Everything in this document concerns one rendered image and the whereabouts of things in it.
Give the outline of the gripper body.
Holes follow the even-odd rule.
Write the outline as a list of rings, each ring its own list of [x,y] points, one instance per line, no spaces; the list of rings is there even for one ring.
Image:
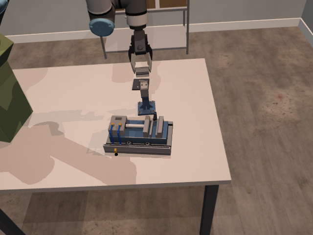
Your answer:
[[[130,29],[133,29],[135,31],[143,30],[146,27],[145,25],[142,26],[130,26]],[[146,51],[148,49],[148,39],[147,39],[147,34],[145,34],[145,42],[146,42]],[[134,35],[131,37],[131,45],[132,45],[132,51],[134,52]]]

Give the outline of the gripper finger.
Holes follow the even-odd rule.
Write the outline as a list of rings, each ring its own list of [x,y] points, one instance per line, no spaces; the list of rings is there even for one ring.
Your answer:
[[[145,58],[148,61],[147,64],[149,66],[149,72],[151,72],[151,70],[152,70],[152,56],[153,56],[152,49],[151,49],[150,45],[148,45],[148,49],[146,51]]]
[[[129,56],[129,60],[130,60],[133,72],[135,74],[135,60],[136,60],[137,55],[135,54],[135,52],[132,51],[132,46],[130,46],[129,48],[128,56]]]

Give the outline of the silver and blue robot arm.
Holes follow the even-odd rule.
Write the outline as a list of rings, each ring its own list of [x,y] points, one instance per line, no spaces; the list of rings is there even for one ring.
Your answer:
[[[0,24],[9,0],[0,0]],[[91,32],[100,37],[113,33],[115,10],[125,9],[127,25],[142,26],[148,23],[146,0],[86,0]],[[145,31],[134,31],[134,51],[136,55],[146,54]]]

